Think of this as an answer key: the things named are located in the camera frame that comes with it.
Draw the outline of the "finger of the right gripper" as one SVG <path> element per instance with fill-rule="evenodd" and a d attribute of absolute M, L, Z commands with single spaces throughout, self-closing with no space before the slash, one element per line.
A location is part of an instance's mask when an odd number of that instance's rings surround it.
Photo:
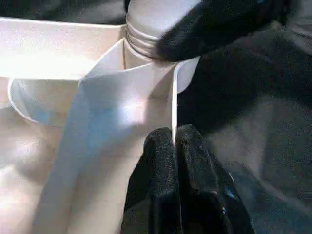
<path fill-rule="evenodd" d="M 182 61 L 216 50 L 257 30 L 265 0 L 203 0 L 156 44 L 164 61 Z"/>

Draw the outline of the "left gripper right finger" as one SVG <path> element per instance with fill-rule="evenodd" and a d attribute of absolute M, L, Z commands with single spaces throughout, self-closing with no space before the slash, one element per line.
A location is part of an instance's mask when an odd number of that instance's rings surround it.
<path fill-rule="evenodd" d="M 186 234 L 252 234 L 250 216 L 231 175 L 212 155 L 192 125 L 178 128 L 175 138 Z"/>

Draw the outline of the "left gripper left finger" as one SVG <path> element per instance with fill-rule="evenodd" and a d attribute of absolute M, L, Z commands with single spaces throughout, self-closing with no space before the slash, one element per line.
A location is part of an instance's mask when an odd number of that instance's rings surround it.
<path fill-rule="evenodd" d="M 132 172 L 124 205 L 124 233 L 182 232 L 176 152 L 169 128 L 150 132 Z"/>

